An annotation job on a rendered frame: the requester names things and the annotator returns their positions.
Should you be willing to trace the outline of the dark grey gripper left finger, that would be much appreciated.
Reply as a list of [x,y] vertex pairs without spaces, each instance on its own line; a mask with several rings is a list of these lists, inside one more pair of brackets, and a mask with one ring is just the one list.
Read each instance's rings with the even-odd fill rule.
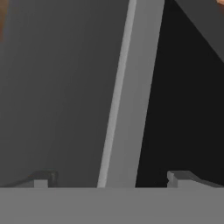
[[33,188],[40,180],[44,180],[47,187],[57,187],[58,172],[54,170],[34,171],[25,178],[6,185],[0,185],[0,188]]

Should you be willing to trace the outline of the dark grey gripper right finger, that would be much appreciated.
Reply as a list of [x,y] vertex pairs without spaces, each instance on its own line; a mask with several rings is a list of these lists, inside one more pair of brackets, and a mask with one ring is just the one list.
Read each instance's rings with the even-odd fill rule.
[[223,185],[201,179],[190,171],[168,171],[167,179],[167,187],[169,188],[223,188]]

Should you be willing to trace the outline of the black dishwasher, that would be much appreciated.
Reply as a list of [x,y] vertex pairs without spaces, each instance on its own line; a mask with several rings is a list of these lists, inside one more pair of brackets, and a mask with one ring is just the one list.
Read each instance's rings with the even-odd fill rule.
[[164,0],[137,187],[167,172],[224,186],[224,62],[177,0]]

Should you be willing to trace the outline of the grey dishwasher door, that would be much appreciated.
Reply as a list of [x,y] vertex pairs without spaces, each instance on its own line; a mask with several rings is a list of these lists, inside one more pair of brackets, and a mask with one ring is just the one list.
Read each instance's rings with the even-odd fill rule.
[[137,179],[165,0],[9,0],[0,41],[0,186]]

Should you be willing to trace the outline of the brown wooden cupboard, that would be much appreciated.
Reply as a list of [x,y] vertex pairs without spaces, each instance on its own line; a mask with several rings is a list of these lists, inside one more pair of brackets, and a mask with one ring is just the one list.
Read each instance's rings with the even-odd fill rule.
[[4,36],[4,22],[7,14],[9,0],[0,0],[0,41]]

